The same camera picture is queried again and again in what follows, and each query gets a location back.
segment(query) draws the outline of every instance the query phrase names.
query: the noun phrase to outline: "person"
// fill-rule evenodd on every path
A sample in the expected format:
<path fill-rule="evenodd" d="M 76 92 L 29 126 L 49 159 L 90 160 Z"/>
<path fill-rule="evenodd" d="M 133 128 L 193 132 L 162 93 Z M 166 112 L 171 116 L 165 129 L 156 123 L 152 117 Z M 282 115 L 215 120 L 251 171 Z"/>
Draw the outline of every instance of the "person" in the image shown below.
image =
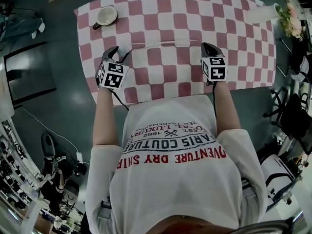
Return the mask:
<path fill-rule="evenodd" d="M 214 94 L 216 117 L 206 95 L 131 105 L 120 145 L 112 94 L 99 89 L 86 198 L 93 234 L 226 234 L 262 218 L 256 151 L 227 83 Z"/>
<path fill-rule="evenodd" d="M 32 39 L 37 36 L 37 30 L 44 32 L 45 24 L 41 18 L 10 20 L 0 13 L 0 40 L 29 34 Z"/>
<path fill-rule="evenodd" d="M 53 179 L 46 181 L 40 189 L 43 197 L 50 201 L 50 211 L 54 214 L 59 214 L 59 203 L 63 199 L 64 186 L 63 172 L 58 168 Z"/>

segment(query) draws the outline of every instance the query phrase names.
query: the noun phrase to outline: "white t-shirt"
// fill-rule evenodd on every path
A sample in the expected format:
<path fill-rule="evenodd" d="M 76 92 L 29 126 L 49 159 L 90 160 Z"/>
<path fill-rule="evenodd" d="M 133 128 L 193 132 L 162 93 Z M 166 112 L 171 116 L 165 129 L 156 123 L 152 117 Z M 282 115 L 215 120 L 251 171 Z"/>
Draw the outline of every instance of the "white t-shirt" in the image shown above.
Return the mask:
<path fill-rule="evenodd" d="M 251 185 L 247 194 L 243 179 Z M 93 234 L 145 234 L 173 215 L 237 229 L 258 222 L 266 207 L 265 180 L 248 133 L 216 136 L 205 95 L 133 105 L 123 148 L 95 146 L 91 152 L 86 212 Z"/>

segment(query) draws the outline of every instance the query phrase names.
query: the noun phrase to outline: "desk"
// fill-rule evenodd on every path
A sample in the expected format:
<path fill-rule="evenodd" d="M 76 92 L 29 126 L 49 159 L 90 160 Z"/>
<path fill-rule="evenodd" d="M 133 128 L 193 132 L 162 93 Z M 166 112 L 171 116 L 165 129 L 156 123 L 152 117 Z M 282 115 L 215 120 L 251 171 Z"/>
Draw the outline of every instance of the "desk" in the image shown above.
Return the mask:
<path fill-rule="evenodd" d="M 117 9 L 117 22 L 93 30 L 99 10 L 108 5 Z M 94 100 L 95 72 L 112 46 L 131 50 L 130 69 L 115 91 L 125 104 L 211 92 L 200 66 L 205 41 L 227 58 L 230 89 L 273 85 L 272 24 L 250 25 L 244 18 L 244 11 L 263 5 L 258 0 L 96 0 L 78 8 L 80 57 Z"/>

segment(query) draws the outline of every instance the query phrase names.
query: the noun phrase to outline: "bouquet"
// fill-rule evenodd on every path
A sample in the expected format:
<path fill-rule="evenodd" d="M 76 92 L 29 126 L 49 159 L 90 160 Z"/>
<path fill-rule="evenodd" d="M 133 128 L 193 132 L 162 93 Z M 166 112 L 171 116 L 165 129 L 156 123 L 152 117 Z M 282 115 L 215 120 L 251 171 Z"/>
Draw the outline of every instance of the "bouquet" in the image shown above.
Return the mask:
<path fill-rule="evenodd" d="M 297 13 L 292 4 L 287 3 L 287 9 L 285 11 L 282 10 L 281 6 L 276 6 L 276 11 L 280 16 L 280 24 L 284 29 L 286 35 L 288 37 L 296 37 L 299 40 L 303 38 L 303 32 L 305 32 L 306 27 L 301 26 L 301 22 L 298 19 Z"/>

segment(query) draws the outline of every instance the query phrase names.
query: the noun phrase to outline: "brown cup handle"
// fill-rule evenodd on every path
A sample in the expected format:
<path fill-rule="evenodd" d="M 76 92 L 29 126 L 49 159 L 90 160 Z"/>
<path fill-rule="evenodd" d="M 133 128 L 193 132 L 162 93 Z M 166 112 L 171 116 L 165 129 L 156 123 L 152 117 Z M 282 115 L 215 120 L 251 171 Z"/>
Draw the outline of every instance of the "brown cup handle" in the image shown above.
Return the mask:
<path fill-rule="evenodd" d="M 96 30 L 96 29 L 98 29 L 98 28 L 100 28 L 100 27 L 101 27 L 101 25 L 98 24 L 97 22 L 92 26 L 92 28 L 93 28 L 94 30 Z"/>

